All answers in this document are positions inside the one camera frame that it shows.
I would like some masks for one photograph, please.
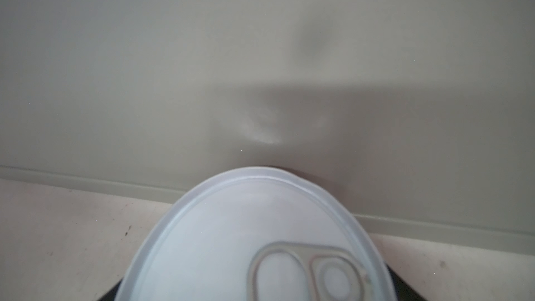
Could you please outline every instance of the black object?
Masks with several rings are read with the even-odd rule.
[[[387,267],[388,272],[392,277],[394,289],[396,290],[396,294],[398,295],[399,301],[426,301],[420,294],[418,294],[417,291],[413,290],[411,286],[409,286],[402,278],[400,278],[400,276],[398,276],[397,273],[390,268],[390,266],[387,265]],[[121,279],[115,286],[113,286],[112,289],[110,289],[109,292],[107,292],[98,301],[113,301],[113,299],[115,299],[117,291],[119,290],[119,285],[122,281],[123,280]]]

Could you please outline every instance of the wall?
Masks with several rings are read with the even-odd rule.
[[[284,167],[370,231],[535,252],[534,0],[0,0],[0,176]]]

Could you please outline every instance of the white plastic lid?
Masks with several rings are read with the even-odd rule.
[[[330,194],[288,172],[249,167],[214,176],[178,200],[140,247],[116,296],[214,299],[396,297],[370,238]]]

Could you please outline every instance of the baseboard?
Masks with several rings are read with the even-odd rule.
[[[166,203],[176,202],[186,191],[185,189],[129,184],[8,166],[0,166],[0,178]],[[535,235],[531,234],[374,215],[353,215],[368,232],[375,234],[535,255]]]

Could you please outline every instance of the floor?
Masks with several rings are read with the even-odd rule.
[[[0,179],[0,300],[97,300],[169,204]],[[429,301],[535,300],[535,257],[384,235],[387,264]]]

